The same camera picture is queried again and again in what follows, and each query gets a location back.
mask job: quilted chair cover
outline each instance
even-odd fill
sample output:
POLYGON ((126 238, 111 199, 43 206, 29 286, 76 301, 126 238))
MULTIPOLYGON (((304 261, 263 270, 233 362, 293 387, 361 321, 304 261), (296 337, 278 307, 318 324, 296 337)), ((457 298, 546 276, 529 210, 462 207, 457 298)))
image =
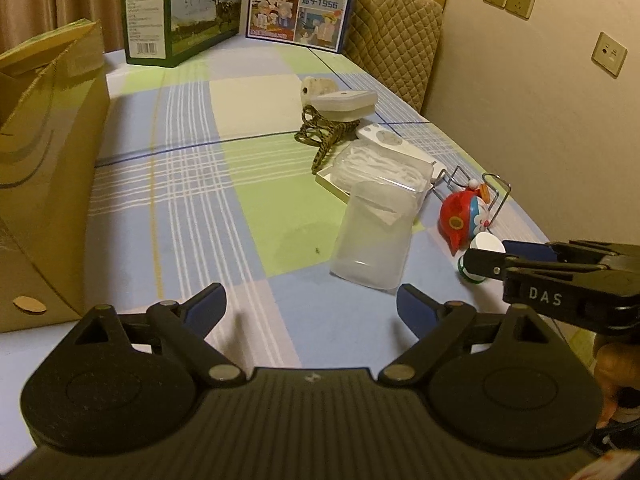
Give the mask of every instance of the quilted chair cover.
POLYGON ((420 111, 441 26, 433 0, 356 0, 344 55, 420 111))

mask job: green milk box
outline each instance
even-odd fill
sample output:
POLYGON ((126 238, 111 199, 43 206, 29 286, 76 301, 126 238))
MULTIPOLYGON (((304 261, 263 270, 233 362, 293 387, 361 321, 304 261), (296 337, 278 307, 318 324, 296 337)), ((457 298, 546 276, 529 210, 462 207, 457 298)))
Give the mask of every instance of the green milk box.
POLYGON ((174 67, 236 35, 241 0, 121 0, 127 63, 174 67))

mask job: human hand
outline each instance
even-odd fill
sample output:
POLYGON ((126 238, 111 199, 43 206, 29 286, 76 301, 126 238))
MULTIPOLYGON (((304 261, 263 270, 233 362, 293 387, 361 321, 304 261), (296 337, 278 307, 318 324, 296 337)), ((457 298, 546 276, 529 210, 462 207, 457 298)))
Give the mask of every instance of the human hand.
POLYGON ((604 428, 618 408, 618 394, 625 387, 640 390, 640 345, 607 343, 599 336, 594 343, 594 378, 604 395, 604 406, 596 428, 604 428))

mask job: barcode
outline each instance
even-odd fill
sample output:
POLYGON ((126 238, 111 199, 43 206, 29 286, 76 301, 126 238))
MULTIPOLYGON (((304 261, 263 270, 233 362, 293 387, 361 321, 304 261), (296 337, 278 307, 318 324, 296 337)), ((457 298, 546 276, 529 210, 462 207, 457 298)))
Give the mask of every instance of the barcode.
POLYGON ((155 43, 136 43, 137 54, 157 54, 158 46, 155 43))

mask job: table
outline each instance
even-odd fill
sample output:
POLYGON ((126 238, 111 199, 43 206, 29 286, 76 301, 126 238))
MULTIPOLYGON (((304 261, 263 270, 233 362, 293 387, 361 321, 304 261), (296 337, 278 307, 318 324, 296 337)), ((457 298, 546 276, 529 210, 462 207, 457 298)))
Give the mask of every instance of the table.
MULTIPOLYGON (((378 92, 370 117, 448 168, 482 169, 441 130, 343 56, 232 38, 175 69, 106 56, 112 99, 86 234, 86 302, 142 312, 211 282, 228 294, 207 340, 251 371, 369 367, 374 375, 415 342, 395 297, 331 276, 345 205, 315 183, 316 149, 293 139, 305 76, 378 92)), ((439 234, 440 202, 420 213, 404 282, 439 301, 503 312, 500 282, 467 285, 439 234)), ((513 200, 492 228, 539 242, 513 200)), ((0 471, 33 448, 18 408, 28 376, 71 324, 0 334, 0 471)))

